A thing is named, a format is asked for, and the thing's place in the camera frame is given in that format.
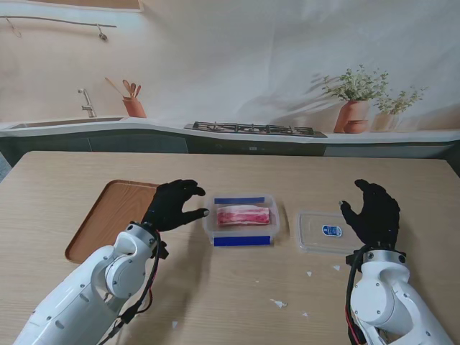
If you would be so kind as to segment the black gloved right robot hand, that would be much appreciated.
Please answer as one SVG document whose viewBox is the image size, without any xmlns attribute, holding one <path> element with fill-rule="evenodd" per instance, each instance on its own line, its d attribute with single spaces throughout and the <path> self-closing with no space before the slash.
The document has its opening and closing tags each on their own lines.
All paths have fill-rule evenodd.
<svg viewBox="0 0 460 345">
<path fill-rule="evenodd" d="M 394 249 L 400 228 L 398 202 L 381 186 L 358 179 L 354 182 L 363 197 L 360 213 L 342 201 L 340 209 L 345 222 L 354 230 L 363 244 Z"/>
</svg>

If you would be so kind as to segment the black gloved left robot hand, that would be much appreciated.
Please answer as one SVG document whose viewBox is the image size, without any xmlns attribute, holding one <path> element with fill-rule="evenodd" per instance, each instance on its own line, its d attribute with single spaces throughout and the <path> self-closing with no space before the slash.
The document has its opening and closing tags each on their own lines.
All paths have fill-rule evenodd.
<svg viewBox="0 0 460 345">
<path fill-rule="evenodd" d="M 193 196 L 204 196 L 205 190 L 194 180 L 174 180 L 159 185 L 142 224 L 157 231 L 170 231 L 209 215 L 207 208 L 183 211 L 184 204 Z"/>
</svg>

